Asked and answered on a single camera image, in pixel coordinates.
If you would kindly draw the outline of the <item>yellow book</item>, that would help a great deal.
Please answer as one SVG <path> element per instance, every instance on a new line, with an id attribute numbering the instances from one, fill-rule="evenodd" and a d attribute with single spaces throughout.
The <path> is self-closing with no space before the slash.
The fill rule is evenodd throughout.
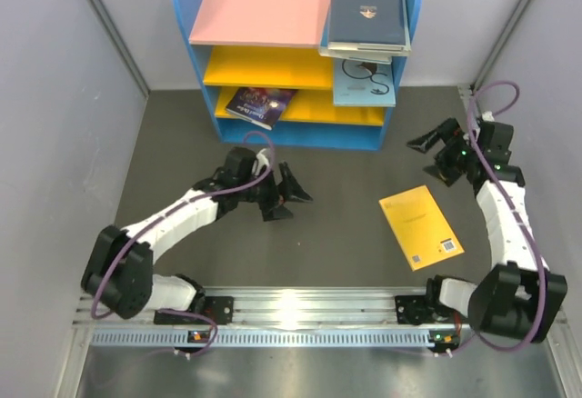
<path id="1" fill-rule="evenodd" d="M 425 185 L 388 196 L 378 203 L 413 271 L 465 252 Z"/>

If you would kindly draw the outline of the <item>purple Robinson Crusoe book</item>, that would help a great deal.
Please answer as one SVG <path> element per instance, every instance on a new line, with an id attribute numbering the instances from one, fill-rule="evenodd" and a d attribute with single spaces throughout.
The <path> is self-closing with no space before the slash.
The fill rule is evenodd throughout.
<path id="1" fill-rule="evenodd" d="M 271 131 L 296 93 L 296 89 L 241 87 L 226 105 L 226 111 Z"/>

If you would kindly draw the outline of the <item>light blue book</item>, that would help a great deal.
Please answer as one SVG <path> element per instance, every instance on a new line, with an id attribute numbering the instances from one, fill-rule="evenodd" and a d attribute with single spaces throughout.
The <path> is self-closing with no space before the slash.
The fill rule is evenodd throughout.
<path id="1" fill-rule="evenodd" d="M 339 107 L 394 107 L 392 66 L 335 59 L 333 103 Z"/>

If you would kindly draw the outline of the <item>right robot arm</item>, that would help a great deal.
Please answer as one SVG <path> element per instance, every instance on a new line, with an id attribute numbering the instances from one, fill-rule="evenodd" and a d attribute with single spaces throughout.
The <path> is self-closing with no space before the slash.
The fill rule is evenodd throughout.
<path id="1" fill-rule="evenodd" d="M 425 154 L 443 143 L 424 170 L 447 186 L 461 177 L 469 181 L 491 252 L 492 268 L 478 284 L 443 275 L 428 279 L 424 309 L 440 323 L 458 312 L 478 336 L 541 343 L 567 295 L 567 280 L 551 273 L 533 246 L 525 178 L 510 163 L 513 126 L 484 118 L 477 124 L 478 131 L 465 133 L 457 119 L 447 118 L 406 144 Z"/>

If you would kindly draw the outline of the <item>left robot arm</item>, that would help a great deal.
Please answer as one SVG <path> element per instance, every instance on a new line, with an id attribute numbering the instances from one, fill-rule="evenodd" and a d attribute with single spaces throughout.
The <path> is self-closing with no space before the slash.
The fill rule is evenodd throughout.
<path id="1" fill-rule="evenodd" d="M 167 208 L 145 220 L 119 228 L 108 225 L 96 237 L 81 279 L 95 304 L 128 320 L 156 310 L 187 323 L 206 310 L 206 291 L 185 275 L 155 274 L 156 262 L 190 234 L 206 227 L 241 203 L 257 204 L 264 221 L 292 218 L 286 203 L 310 203 L 287 163 L 277 165 L 273 152 L 234 147 L 212 176 L 197 182 Z"/>

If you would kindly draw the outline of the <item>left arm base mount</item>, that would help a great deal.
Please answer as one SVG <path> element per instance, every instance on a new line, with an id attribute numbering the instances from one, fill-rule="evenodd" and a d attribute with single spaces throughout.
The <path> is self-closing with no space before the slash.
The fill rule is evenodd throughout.
<path id="1" fill-rule="evenodd" d="M 207 296 L 200 314 L 213 320 L 217 325 L 232 323 L 235 298 L 232 296 Z M 173 313 L 156 312 L 154 315 L 156 325 L 186 325 L 207 324 L 205 321 L 191 317 L 176 315 Z"/>

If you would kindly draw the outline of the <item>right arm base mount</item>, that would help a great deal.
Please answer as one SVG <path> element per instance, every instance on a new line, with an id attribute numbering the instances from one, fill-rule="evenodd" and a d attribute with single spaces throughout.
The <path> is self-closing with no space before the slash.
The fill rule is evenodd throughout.
<path id="1" fill-rule="evenodd" d="M 455 323 L 454 311 L 426 295 L 397 295 L 394 298 L 396 320 L 401 325 Z"/>

